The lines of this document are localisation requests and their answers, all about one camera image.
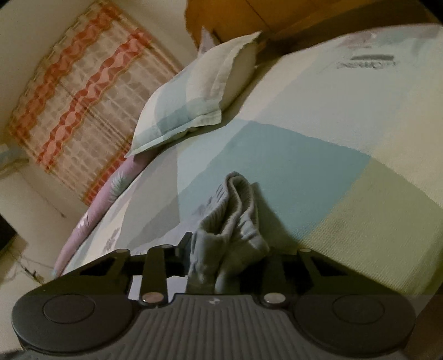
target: mattress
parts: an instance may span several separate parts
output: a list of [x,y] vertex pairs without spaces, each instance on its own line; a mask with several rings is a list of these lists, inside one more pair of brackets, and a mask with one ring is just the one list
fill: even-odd
[[253,184],[270,246],[309,247],[404,294],[434,293],[442,58],[433,24],[346,35],[260,65],[220,125],[162,150],[65,272],[117,248],[158,245],[237,171]]

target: pillow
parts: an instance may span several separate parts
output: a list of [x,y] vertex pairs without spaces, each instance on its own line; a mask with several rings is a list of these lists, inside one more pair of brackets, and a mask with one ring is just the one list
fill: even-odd
[[126,157],[215,125],[254,72],[260,32],[217,45],[158,88],[144,106]]

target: red striped pattern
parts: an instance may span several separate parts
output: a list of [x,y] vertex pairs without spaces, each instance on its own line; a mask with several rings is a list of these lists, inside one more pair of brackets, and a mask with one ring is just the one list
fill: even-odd
[[102,94],[114,83],[115,79],[124,71],[130,62],[140,55],[149,45],[151,38],[143,29],[134,30],[127,41],[120,45],[115,53],[106,59],[97,73],[88,80],[84,89],[73,97],[69,110],[61,117],[59,123],[51,130],[49,139],[42,147],[37,163],[42,164],[49,171],[55,158],[61,152],[63,144],[69,140],[75,129],[83,122],[87,109],[97,103]]
[[79,60],[86,48],[93,44],[99,35],[118,19],[119,10],[110,4],[102,5],[97,15],[91,19],[85,29],[79,32],[71,44],[60,54],[58,61],[51,64],[43,76],[43,83],[36,87],[32,98],[26,105],[25,113],[11,126],[11,133],[19,139],[27,139],[29,131],[36,125],[37,116],[43,111],[46,102],[54,95],[60,79],[70,73],[74,62]]
[[118,167],[126,160],[124,158],[125,154],[131,149],[131,139],[129,142],[126,141],[120,150],[113,156],[111,161],[103,168],[103,171],[94,180],[92,185],[89,187],[86,194],[83,196],[83,202],[86,205],[91,205],[92,201],[97,196],[100,189],[103,187],[106,181],[111,177],[111,175],[118,169]]

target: wooden furniture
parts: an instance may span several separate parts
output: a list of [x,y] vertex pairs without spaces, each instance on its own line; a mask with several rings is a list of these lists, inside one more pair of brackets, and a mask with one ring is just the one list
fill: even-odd
[[418,0],[188,0],[186,10],[196,46],[205,26],[222,42],[262,30],[289,51],[368,28],[429,22],[438,20]]

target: striped curtain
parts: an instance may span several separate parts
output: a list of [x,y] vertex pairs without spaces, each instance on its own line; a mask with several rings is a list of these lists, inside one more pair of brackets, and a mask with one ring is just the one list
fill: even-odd
[[9,130],[89,205],[123,162],[146,101],[179,71],[149,33],[96,2],[41,61]]

